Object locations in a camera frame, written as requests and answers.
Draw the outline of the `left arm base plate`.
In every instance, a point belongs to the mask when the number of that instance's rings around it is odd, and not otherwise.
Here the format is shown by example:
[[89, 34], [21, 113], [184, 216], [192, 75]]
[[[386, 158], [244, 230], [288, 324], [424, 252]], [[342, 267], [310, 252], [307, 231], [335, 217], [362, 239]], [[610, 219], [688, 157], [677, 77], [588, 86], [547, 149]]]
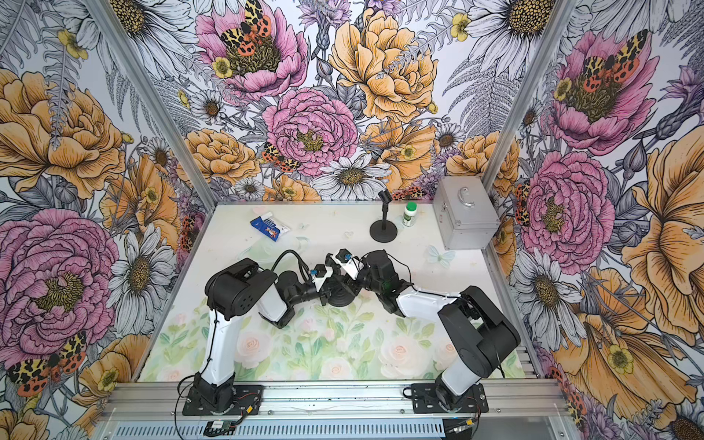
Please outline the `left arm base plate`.
[[189, 390], [181, 413], [184, 416], [257, 415], [260, 411], [262, 385], [232, 385], [221, 387], [196, 386]]

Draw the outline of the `black round stand base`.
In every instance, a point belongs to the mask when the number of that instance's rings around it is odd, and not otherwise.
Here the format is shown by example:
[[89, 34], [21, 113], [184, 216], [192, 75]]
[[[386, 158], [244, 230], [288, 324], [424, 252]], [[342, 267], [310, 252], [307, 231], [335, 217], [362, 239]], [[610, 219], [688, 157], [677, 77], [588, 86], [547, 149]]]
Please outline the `black round stand base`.
[[379, 243], [393, 242], [398, 236], [398, 228], [390, 220], [377, 220], [370, 226], [370, 237]]

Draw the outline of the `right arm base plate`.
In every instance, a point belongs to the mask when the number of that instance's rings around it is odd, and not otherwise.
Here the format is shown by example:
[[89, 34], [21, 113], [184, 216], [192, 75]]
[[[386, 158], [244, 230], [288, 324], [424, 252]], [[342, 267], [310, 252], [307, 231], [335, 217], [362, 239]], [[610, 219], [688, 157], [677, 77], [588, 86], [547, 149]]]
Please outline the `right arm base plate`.
[[481, 384], [472, 385], [462, 394], [454, 394], [441, 381], [413, 383], [401, 392], [411, 401], [415, 414], [485, 414], [489, 405]]

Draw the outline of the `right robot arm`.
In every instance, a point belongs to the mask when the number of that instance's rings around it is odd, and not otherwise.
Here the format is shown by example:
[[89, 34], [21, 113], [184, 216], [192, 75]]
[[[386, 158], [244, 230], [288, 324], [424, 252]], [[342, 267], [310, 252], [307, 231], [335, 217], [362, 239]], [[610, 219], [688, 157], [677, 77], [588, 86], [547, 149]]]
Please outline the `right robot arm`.
[[326, 256], [326, 263], [341, 277], [343, 293], [372, 292], [389, 314], [437, 322], [444, 328], [456, 360], [439, 374], [428, 397], [445, 413], [465, 407], [481, 412], [475, 397], [480, 382], [520, 346], [519, 332], [479, 287], [471, 285], [459, 293], [428, 291], [403, 279], [396, 262], [383, 249], [361, 258], [347, 249]]

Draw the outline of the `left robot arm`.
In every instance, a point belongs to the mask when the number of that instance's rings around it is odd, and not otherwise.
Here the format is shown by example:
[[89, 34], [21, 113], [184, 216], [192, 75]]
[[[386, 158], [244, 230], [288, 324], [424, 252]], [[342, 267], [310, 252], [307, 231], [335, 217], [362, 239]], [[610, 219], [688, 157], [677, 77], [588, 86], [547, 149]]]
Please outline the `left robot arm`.
[[251, 310], [257, 310], [276, 328], [284, 328], [295, 316], [297, 304], [314, 300], [335, 307], [351, 304], [359, 293], [354, 284], [352, 278], [325, 265], [306, 269], [299, 276], [294, 271], [277, 274], [244, 258], [218, 271], [205, 284], [210, 308], [206, 359], [194, 375], [183, 413], [234, 411], [237, 344], [244, 318]]

